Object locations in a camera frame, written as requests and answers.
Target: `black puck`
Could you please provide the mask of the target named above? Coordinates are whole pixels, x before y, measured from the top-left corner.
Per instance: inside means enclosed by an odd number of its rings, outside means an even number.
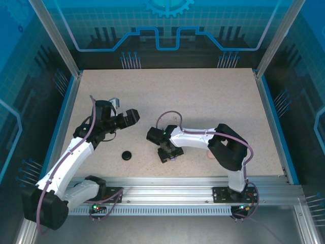
[[[130,160],[131,158],[132,158],[132,154],[131,154],[131,152],[129,152],[129,151],[125,151],[125,152],[123,152],[122,153],[122,158],[124,159],[124,160]]]

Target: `speckled tabletop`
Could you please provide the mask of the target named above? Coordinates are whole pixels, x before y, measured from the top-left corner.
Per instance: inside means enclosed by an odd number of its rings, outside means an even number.
[[[158,146],[147,141],[146,135],[167,110],[179,111],[185,128],[230,126],[254,149],[248,175],[283,174],[252,69],[85,70],[63,150],[75,128],[91,115],[89,95],[97,100],[117,97],[118,113],[134,108],[141,118],[136,125],[118,130],[113,141],[99,144],[75,176],[226,176],[226,170],[203,149],[184,147],[184,155],[177,160],[161,163]],[[159,128],[178,123],[176,114],[168,114]],[[132,153],[129,161],[121,157],[125,150]]]

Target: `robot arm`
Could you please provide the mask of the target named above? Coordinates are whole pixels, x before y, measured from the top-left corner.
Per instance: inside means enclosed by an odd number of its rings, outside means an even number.
[[[163,163],[167,159],[184,154],[183,146],[210,150],[219,164],[227,170],[228,187],[232,191],[242,193],[246,187],[243,162],[247,156],[247,147],[231,139],[223,143],[226,138],[210,134],[214,132],[224,133],[245,141],[225,124],[220,124],[216,129],[207,130],[185,128],[181,130],[178,126],[169,125],[163,131],[152,127],[147,134],[147,139],[160,146],[158,155]]]
[[[66,189],[81,164],[94,152],[99,143],[105,139],[106,134],[114,134],[116,130],[132,126],[140,119],[135,109],[127,110],[126,116],[123,116],[123,113],[117,114],[116,108],[118,107],[119,100],[117,98],[109,101],[96,101],[96,118],[88,117],[75,130],[67,150],[52,169],[34,187],[26,187],[22,192],[24,216],[26,219],[36,221],[38,201],[48,181],[50,181],[50,185],[42,202],[40,223],[53,230],[61,227],[69,211],[83,202],[92,198],[103,199],[106,192],[106,182],[95,176],[89,176],[75,187],[67,191]],[[93,119],[95,119],[94,127],[89,137],[71,153],[71,149],[81,142],[88,133]],[[51,173],[66,154],[69,155],[57,169],[53,179],[50,179]]]

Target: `vertical post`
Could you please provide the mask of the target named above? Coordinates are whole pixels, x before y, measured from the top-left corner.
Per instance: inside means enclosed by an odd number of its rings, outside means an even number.
[[[286,36],[287,32],[289,31],[291,25],[293,24],[296,16],[298,15],[301,7],[303,6],[305,0],[293,0],[292,4],[290,5],[287,13],[285,14],[277,32],[275,33],[268,49],[266,50],[258,68],[256,70],[256,75],[258,78],[261,78],[267,69],[268,65],[270,64],[272,58],[274,57],[276,51],[278,50],[279,46],[281,45],[284,37]]]
[[[46,32],[49,34],[52,42],[54,43],[56,49],[60,53],[63,61],[67,65],[69,71],[75,78],[79,78],[79,69],[73,60],[64,40],[54,24],[50,13],[47,11],[42,0],[29,0],[32,8],[36,12],[38,18],[40,19],[42,25],[44,26]]]

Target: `blue acrylic wall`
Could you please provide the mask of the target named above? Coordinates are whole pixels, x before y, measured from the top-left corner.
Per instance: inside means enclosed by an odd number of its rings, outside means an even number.
[[[325,194],[324,9],[324,1],[306,0],[266,71],[273,99],[284,92],[275,104],[306,195]]]
[[[128,51],[141,68],[217,68],[225,57],[256,68],[290,3],[45,1],[80,69],[137,68],[125,62]]]
[[[71,75],[27,0],[0,1],[0,36],[0,242],[7,244],[23,218],[20,191],[38,178],[22,160],[43,164]]]

